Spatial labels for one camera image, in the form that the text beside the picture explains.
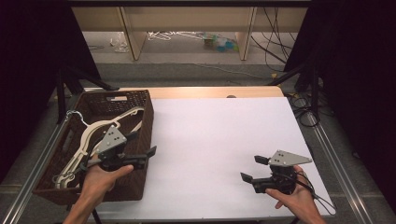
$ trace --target black tripod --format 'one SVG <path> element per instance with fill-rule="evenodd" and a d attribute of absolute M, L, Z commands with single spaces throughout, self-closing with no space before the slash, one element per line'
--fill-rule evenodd
<path fill-rule="evenodd" d="M 61 123 L 62 119 L 66 115 L 66 99 L 64 96 L 64 84 L 66 84 L 67 88 L 71 91 L 72 94 L 74 95 L 80 94 L 84 92 L 84 88 L 79 82 L 80 78 L 87 79 L 91 83 L 95 84 L 98 87 L 103 88 L 106 91 L 117 91 L 120 89 L 117 87 L 112 87 L 95 77 L 91 77 L 77 68 L 66 66 L 60 69 L 56 83 L 56 90 L 58 94 L 58 121 L 57 121 L 58 124 Z"/>
<path fill-rule="evenodd" d="M 311 86 L 311 106 L 310 110 L 317 115 L 318 114 L 318 78 L 319 72 L 324 70 L 324 66 L 326 61 L 329 59 L 329 55 L 332 50 L 335 49 L 333 43 L 337 38 L 337 33 L 339 32 L 339 28 L 341 26 L 341 22 L 346 18 L 347 14 L 347 4 L 349 2 L 347 0 L 343 0 L 338 3 L 337 7 L 334 8 L 334 12 L 331 15 L 327 25 L 323 28 L 323 31 L 318 37 L 318 41 L 315 46 L 310 51 L 306 60 L 295 68 L 291 69 L 288 73 L 283 75 L 280 78 L 275 79 L 268 86 L 277 86 L 280 83 L 288 80 L 291 77 L 294 77 L 297 74 L 300 74 L 294 89 L 297 92 L 306 91 L 309 86 Z M 313 5 L 308 10 L 316 10 L 318 9 L 318 4 Z M 306 20 L 314 20 L 315 17 L 305 18 Z"/>

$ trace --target gripper jaw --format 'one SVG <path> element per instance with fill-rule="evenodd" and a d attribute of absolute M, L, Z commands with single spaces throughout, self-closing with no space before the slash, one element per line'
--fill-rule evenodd
<path fill-rule="evenodd" d="M 284 194 L 292 194 L 296 187 L 297 174 L 293 165 L 308 163 L 312 160 L 278 150 L 272 158 L 255 156 L 254 160 L 263 165 L 269 165 L 272 176 L 254 179 L 251 175 L 241 173 L 242 180 L 251 184 L 256 193 L 265 193 L 266 189 L 277 189 Z"/>

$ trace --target metal rail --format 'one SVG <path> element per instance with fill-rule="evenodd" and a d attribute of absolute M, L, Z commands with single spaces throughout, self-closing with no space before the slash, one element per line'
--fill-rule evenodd
<path fill-rule="evenodd" d="M 70 99 L 70 105 L 74 105 L 77 102 L 77 100 L 78 100 L 78 97 L 73 96 Z M 34 168 L 32 169 L 32 172 L 27 177 L 25 183 L 21 187 L 21 191 L 17 195 L 14 202 L 8 208 L 5 218 L 2 221 L 3 224 L 18 223 L 18 221 L 23 213 L 23 210 L 25 209 L 26 205 L 29 203 L 29 199 L 32 196 L 32 190 L 35 186 L 35 182 L 41 175 L 43 168 L 44 168 L 44 164 L 46 164 L 46 161 L 48 160 L 48 158 L 51 154 L 51 151 L 54 148 L 56 139 L 59 137 L 59 134 L 60 134 L 63 126 L 64 126 L 64 122 L 55 126 L 55 129 L 52 132 L 52 135 L 50 136 L 48 143 L 46 144 L 43 151 L 41 152 L 41 154 L 37 160 L 37 163 L 35 164 Z"/>
<path fill-rule="evenodd" d="M 311 124 L 316 122 L 316 119 L 312 114 L 308 115 L 308 117 Z M 367 211 L 364 201 L 361 199 L 361 196 L 350 180 L 343 163 L 341 163 L 340 159 L 338 158 L 337 153 L 335 152 L 334 147 L 332 146 L 332 143 L 321 124 L 319 123 L 316 127 L 314 127 L 314 130 L 321 144 L 323 152 L 329 160 L 332 170 L 334 171 L 335 176 L 337 177 L 338 182 L 344 191 L 357 220 L 360 224 L 374 223 L 369 212 Z"/>

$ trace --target metal stand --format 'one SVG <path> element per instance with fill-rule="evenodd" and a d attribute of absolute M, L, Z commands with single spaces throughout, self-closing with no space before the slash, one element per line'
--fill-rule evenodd
<path fill-rule="evenodd" d="M 308 87 L 311 86 L 311 110 L 315 114 L 318 113 L 318 74 L 324 67 L 332 49 L 334 49 L 334 45 L 332 43 L 337 37 L 340 24 L 343 22 L 347 14 L 346 2 L 347 0 L 342 1 L 338 8 L 334 9 L 331 19 L 327 23 L 319 37 L 319 40 L 311 50 L 305 62 L 268 84 L 268 86 L 277 86 L 289 78 L 300 74 L 296 84 L 294 85 L 294 89 L 297 90 L 297 92 L 302 92 L 306 91 Z"/>

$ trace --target tripod leg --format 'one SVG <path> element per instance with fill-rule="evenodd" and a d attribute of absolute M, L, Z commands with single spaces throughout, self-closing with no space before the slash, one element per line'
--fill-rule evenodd
<path fill-rule="evenodd" d="M 101 80 L 99 80 L 99 79 L 96 79 L 96 78 L 94 78 L 94 77 L 90 77 L 90 76 L 88 76 L 87 74 L 81 72 L 80 70 L 78 70 L 78 69 L 76 69 L 76 68 L 73 68 L 73 67 L 70 67 L 70 66 L 67 66 L 67 68 L 68 68 L 70 71 L 72 71 L 74 74 L 77 74 L 78 76 L 83 77 L 83 78 L 89 80 L 91 83 L 95 84 L 95 85 L 98 86 L 98 87 L 103 88 L 103 89 L 106 90 L 106 91 L 117 91 L 117 90 L 120 89 L 120 88 L 117 88 L 117 87 L 112 87 L 112 86 L 106 84 L 105 82 L 103 82 L 103 81 L 101 81 Z"/>
<path fill-rule="evenodd" d="M 318 79 L 318 69 L 314 68 L 312 73 L 312 83 L 311 83 L 311 110 L 316 115 L 318 114 L 318 93 L 319 93 L 319 79 Z"/>
<path fill-rule="evenodd" d="M 304 64 L 300 64 L 299 66 L 291 69 L 291 71 L 289 71 L 287 74 L 285 74 L 282 77 L 277 78 L 276 80 L 270 82 L 268 84 L 268 86 L 277 86 L 280 83 L 288 80 L 289 78 L 294 77 L 295 75 L 301 73 L 304 70 L 304 68 L 305 68 L 305 65 Z"/>
<path fill-rule="evenodd" d="M 58 121 L 60 124 L 64 116 L 66 115 L 66 100 L 64 97 L 64 80 L 62 79 L 62 71 L 59 70 L 58 78 L 56 80 L 56 92 L 58 95 Z"/>

